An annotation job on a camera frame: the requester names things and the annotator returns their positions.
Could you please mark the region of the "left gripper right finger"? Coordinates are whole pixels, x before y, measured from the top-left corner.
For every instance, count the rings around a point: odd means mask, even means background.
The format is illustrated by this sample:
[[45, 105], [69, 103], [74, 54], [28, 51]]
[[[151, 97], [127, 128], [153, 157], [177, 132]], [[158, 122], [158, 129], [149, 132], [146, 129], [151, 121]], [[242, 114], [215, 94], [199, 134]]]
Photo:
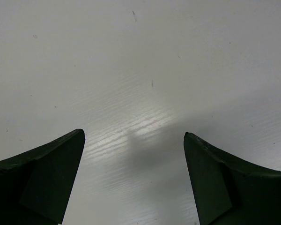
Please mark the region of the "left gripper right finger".
[[193, 133], [184, 151], [202, 225], [281, 225], [281, 171], [227, 153]]

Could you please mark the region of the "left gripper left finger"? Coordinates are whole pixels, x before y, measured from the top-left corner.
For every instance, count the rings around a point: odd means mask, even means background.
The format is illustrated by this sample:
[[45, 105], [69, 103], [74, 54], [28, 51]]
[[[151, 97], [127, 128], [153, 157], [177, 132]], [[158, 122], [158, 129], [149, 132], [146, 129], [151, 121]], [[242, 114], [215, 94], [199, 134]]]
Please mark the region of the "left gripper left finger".
[[60, 225], [85, 144], [83, 129], [0, 161], [0, 225]]

